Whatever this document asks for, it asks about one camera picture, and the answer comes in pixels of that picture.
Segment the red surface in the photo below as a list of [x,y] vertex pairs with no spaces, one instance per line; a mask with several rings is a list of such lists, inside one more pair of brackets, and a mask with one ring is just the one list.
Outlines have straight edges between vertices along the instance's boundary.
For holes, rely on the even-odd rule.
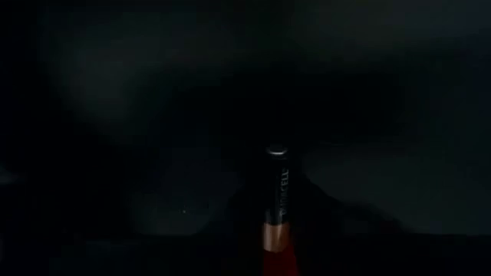
[[298,276],[297,259],[292,245],[279,253],[264,251],[263,261],[264,276]]

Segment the duracell battery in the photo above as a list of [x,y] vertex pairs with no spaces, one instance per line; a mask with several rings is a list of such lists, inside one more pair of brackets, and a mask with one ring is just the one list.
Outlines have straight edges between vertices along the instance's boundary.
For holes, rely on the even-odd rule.
[[268,178],[265,181],[266,209],[262,227],[263,248],[266,251],[281,252],[290,242],[288,221],[288,186],[290,168],[288,149],[274,145],[266,148],[269,156]]

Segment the dark background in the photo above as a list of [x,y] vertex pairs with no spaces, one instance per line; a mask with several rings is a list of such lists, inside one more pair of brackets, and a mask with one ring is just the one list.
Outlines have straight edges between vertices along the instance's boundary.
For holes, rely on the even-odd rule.
[[336,199],[413,232],[491,234],[488,11],[420,0],[5,7],[0,185],[24,187],[14,204],[40,233],[191,235],[254,182],[263,143],[280,136]]

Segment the red object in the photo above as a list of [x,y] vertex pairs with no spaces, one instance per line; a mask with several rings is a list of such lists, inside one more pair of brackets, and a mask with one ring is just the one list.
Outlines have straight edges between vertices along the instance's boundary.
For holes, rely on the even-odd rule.
[[264,250],[264,276],[298,276],[297,259],[292,244],[279,253]]

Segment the duracell logo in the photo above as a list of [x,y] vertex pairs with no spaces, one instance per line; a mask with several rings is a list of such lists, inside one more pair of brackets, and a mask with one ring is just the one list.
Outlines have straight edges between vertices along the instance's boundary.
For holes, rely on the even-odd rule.
[[283,168],[279,196],[279,214],[286,215],[288,204],[288,169]]

